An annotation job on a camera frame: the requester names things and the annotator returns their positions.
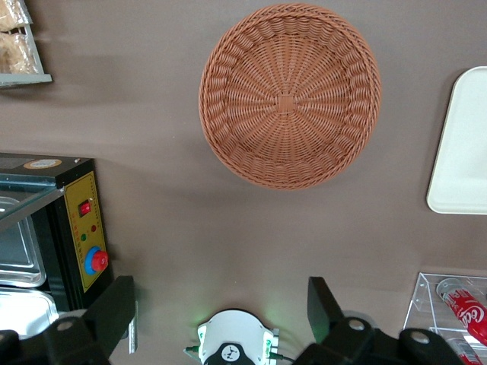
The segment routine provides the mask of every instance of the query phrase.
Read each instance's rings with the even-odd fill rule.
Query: red switch
[[[91,205],[89,200],[85,200],[78,206],[79,216],[84,217],[86,214],[91,212]]]
[[[107,251],[96,251],[91,260],[91,267],[95,271],[103,271],[108,266]]]

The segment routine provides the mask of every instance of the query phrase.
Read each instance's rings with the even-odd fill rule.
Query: stainless steel tray
[[[0,196],[0,210],[18,200]],[[0,285],[39,287],[46,280],[36,232],[30,217],[0,231]]]
[[[0,288],[0,330],[13,329],[20,338],[29,338],[58,317],[54,299],[42,291]]]

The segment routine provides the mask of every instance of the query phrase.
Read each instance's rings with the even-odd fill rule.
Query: red soda can
[[[453,310],[466,330],[487,346],[487,309],[455,278],[444,279],[436,287],[440,298]]]
[[[450,338],[447,343],[466,365],[482,365],[482,361],[464,338]]]

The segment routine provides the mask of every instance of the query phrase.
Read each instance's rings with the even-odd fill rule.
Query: yellow control panel
[[[67,185],[64,199],[86,293],[108,263],[94,173],[90,172]]]

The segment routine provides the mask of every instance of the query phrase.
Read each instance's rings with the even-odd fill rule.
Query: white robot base
[[[198,327],[202,365],[275,365],[279,330],[270,330],[254,315],[224,310]]]

